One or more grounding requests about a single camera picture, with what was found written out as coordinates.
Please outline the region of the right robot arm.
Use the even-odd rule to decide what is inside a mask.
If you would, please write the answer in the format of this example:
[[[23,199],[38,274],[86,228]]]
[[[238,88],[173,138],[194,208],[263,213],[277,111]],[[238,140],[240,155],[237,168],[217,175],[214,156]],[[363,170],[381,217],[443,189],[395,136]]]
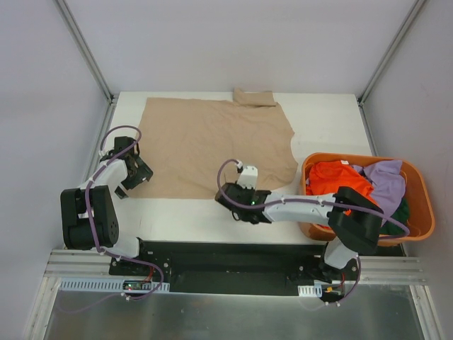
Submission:
[[[235,220],[253,225],[303,222],[330,227],[334,238],[325,246],[314,270],[321,280],[337,278],[351,259],[360,254],[373,255],[378,247],[382,210],[351,188],[306,196],[282,195],[226,183],[214,199],[228,209]]]

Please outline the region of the beige t-shirt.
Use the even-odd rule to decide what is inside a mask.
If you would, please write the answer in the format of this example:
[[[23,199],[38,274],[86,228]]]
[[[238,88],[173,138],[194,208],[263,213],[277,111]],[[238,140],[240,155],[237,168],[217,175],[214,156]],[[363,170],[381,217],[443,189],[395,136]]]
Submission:
[[[212,199],[227,159],[258,168],[257,187],[293,182],[294,131],[270,92],[235,90],[231,101],[148,98],[139,123],[140,156],[154,172],[133,198]]]

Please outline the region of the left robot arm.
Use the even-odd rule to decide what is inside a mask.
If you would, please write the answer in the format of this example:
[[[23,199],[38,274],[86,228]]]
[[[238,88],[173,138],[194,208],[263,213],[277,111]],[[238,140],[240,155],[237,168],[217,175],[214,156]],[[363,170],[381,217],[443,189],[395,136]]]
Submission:
[[[149,257],[140,252],[138,237],[120,231],[113,198],[148,182],[153,171],[141,159],[138,141],[122,136],[101,158],[95,174],[76,188],[60,194],[64,245],[75,250],[108,251],[126,257],[125,267],[140,276],[149,269]]]

